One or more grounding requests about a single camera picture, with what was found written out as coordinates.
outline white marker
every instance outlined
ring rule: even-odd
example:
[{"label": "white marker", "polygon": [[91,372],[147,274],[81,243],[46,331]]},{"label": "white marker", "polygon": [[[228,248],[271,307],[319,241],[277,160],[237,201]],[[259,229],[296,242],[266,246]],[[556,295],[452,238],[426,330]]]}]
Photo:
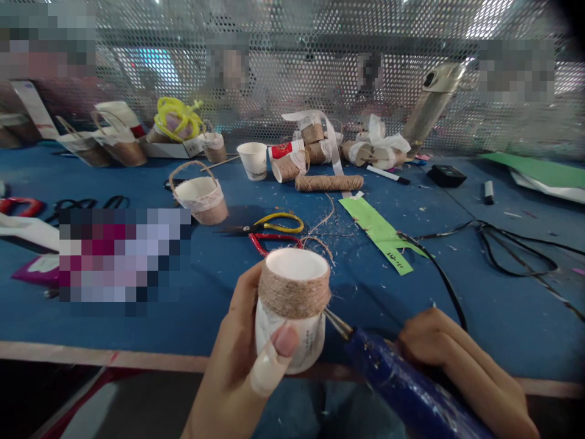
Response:
[{"label": "white marker", "polygon": [[483,201],[486,204],[493,204],[494,203],[494,184],[490,180],[490,181],[485,182],[484,186],[485,186],[485,196],[483,198]]},{"label": "white marker", "polygon": [[374,168],[373,166],[369,166],[368,165],[368,167],[366,169],[368,171],[372,171],[372,172],[374,172],[376,174],[379,174],[379,175],[381,175],[383,177],[386,177],[386,178],[389,178],[391,180],[397,181],[398,183],[402,183],[404,185],[409,185],[410,184],[410,180],[408,180],[408,179],[405,179],[403,177],[394,175],[394,174],[389,173],[389,172],[386,172],[386,171],[382,171],[382,170],[380,170],[378,168]]}]

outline green paper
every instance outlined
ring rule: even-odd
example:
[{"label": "green paper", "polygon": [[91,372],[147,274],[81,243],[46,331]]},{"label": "green paper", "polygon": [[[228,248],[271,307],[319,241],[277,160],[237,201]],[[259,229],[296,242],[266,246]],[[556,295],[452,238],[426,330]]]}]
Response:
[{"label": "green paper", "polygon": [[353,219],[367,233],[386,258],[401,276],[413,271],[404,256],[397,250],[399,248],[411,248],[419,255],[427,257],[422,250],[403,241],[393,228],[379,213],[363,198],[342,198],[339,200]]},{"label": "green paper", "polygon": [[585,170],[580,168],[504,152],[482,154],[480,157],[508,165],[546,186],[585,188]]}]

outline person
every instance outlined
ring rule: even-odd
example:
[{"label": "person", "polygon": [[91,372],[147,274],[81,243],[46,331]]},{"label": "person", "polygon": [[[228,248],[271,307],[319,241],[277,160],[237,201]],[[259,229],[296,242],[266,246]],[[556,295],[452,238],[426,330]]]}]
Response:
[{"label": "person", "polygon": [[[182,439],[251,438],[291,361],[299,336],[289,324],[256,355],[254,316],[261,267],[255,265],[238,279]],[[539,438],[522,387],[442,311],[431,308],[407,321],[397,347],[415,365],[441,368],[497,438]]]}]

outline silver thermos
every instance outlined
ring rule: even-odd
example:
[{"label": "silver thermos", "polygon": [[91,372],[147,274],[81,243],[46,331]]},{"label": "silver thermos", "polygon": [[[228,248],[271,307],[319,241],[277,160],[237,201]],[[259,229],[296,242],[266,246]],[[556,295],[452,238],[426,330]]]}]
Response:
[{"label": "silver thermos", "polygon": [[402,130],[402,137],[411,148],[406,155],[409,159],[413,159],[419,153],[445,106],[457,90],[464,72],[465,64],[442,63],[425,75],[419,99]]}]

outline black scissors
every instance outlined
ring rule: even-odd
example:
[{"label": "black scissors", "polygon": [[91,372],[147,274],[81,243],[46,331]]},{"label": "black scissors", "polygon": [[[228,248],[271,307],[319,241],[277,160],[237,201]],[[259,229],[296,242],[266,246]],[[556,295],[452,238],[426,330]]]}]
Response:
[{"label": "black scissors", "polygon": [[[102,209],[117,209],[120,205],[127,200],[130,203],[130,199],[126,198],[124,195],[114,195],[108,201],[105,202]],[[59,211],[61,209],[93,209],[98,200],[93,198],[85,198],[83,200],[72,200],[72,199],[63,199],[59,200],[53,206],[53,214],[45,220],[46,223],[51,224],[55,220],[59,220]]]}]

